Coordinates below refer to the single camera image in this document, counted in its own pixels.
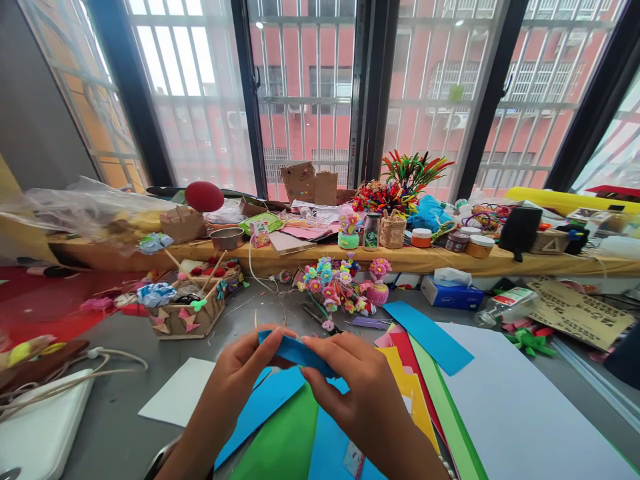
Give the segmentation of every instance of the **small vase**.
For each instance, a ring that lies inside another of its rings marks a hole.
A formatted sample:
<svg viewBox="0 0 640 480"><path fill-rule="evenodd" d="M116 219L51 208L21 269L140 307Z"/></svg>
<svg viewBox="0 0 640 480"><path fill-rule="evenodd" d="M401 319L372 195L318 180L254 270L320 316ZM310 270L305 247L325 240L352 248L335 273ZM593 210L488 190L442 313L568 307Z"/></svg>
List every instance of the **small vase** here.
<svg viewBox="0 0 640 480"><path fill-rule="evenodd" d="M354 233L347 235L346 233L338 232L338 246L344 250L353 250L360 245L360 235Z"/></svg>
<svg viewBox="0 0 640 480"><path fill-rule="evenodd" d="M376 307L381 307L387 302L389 298L389 287L384 283L381 285L373 285L373 288L367 290L365 295L369 299L369 301L374 304Z"/></svg>

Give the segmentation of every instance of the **wall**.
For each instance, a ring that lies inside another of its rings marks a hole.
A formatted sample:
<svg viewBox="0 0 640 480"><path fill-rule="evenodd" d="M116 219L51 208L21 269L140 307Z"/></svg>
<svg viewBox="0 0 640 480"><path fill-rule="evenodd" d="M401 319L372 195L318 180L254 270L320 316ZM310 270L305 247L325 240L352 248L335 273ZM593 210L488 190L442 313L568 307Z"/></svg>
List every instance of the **wall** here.
<svg viewBox="0 0 640 480"><path fill-rule="evenodd" d="M0 152L23 191L98 178L15 0L0 2Z"/></svg>

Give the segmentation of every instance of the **hand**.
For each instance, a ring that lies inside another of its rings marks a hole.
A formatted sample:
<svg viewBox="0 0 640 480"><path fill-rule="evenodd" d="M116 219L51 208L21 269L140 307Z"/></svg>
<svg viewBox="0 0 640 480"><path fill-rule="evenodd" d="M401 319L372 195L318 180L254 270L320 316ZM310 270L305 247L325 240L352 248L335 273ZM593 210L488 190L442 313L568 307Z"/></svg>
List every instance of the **hand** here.
<svg viewBox="0 0 640 480"><path fill-rule="evenodd" d="M185 428L182 439L164 465L158 479L204 478L235 430L262 370L268 366L286 369L293 364L275 356L283 335L295 332L276 325L260 344L258 332L248 333L224 349Z"/></svg>
<svg viewBox="0 0 640 480"><path fill-rule="evenodd" d="M350 388L342 395L318 370L307 367L302 372L313 396L382 474L390 479L448 479L431 442L411 420L384 354L348 332L302 341Z"/></svg>

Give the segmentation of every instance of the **pink vase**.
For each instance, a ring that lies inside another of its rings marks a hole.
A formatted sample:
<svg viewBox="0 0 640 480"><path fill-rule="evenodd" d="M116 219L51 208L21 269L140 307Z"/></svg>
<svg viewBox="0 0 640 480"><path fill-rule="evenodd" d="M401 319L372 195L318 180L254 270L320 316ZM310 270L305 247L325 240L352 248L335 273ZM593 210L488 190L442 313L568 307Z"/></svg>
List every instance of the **pink vase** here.
<svg viewBox="0 0 640 480"><path fill-rule="evenodd" d="M373 285L373 288L365 292L369 301L377 307L381 307L387 302L389 298L389 287L384 283L380 285Z"/></svg>

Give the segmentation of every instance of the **gray table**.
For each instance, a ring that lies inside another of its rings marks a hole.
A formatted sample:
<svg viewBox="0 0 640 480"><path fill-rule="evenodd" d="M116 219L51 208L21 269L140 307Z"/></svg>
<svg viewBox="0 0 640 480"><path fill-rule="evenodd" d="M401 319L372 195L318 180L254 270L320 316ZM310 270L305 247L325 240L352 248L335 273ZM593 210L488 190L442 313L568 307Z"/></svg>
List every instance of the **gray table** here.
<svg viewBox="0 0 640 480"><path fill-rule="evenodd" d="M176 438L182 428L142 418L137 412L189 357L215 361L226 345L252 330L256 309L259 323L282 322L283 306L270 292L260 296L260 292L264 290L254 283L250 288L234 295L227 302L226 313L253 296L255 298L248 305L221 317L209 339L158 341L149 327L148 319L120 314L107 318L83 335L93 346L134 353L146 359L151 368L147 373L114 375L94 382L63 478L142 478L156 452ZM288 324L299 335L317 333L322 336L325 332L320 325L300 308L300 302L308 299L302 293L287 296L283 304L287 310ZM391 292L390 301L400 299L434 321L471 324L470 312L432 307L419 291ZM385 317L385 314L386 312L380 312L376 316ZM347 326L346 315L335 316L340 328L351 330L367 340L372 341L382 334L380 330ZM572 346L584 355L579 344ZM572 366L562 358L538 357L532 362L622 454L636 467L640 467L640 437ZM126 361L113 360L109 368L129 365ZM618 381L600 365L596 368L640 405L640 391ZM217 472L216 478L229 476L248 443Z"/></svg>

